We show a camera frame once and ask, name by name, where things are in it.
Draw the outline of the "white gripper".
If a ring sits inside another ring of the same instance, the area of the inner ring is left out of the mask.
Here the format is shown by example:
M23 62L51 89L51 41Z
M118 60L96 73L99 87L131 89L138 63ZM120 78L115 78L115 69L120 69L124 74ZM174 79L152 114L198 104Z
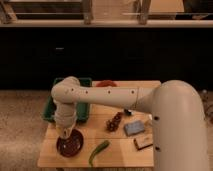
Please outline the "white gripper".
M56 122L56 130L60 138L63 138L63 131L69 131L71 135L77 121L75 106L59 105L56 108L54 119Z

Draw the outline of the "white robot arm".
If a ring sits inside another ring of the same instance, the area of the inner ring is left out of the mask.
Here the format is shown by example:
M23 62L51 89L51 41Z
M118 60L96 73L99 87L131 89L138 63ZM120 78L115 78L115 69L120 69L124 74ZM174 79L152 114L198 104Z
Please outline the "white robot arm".
M75 77L53 86L56 124L72 130L74 104L86 102L152 115L154 171L208 171L206 127L201 98L188 83L167 81L156 88L83 87Z

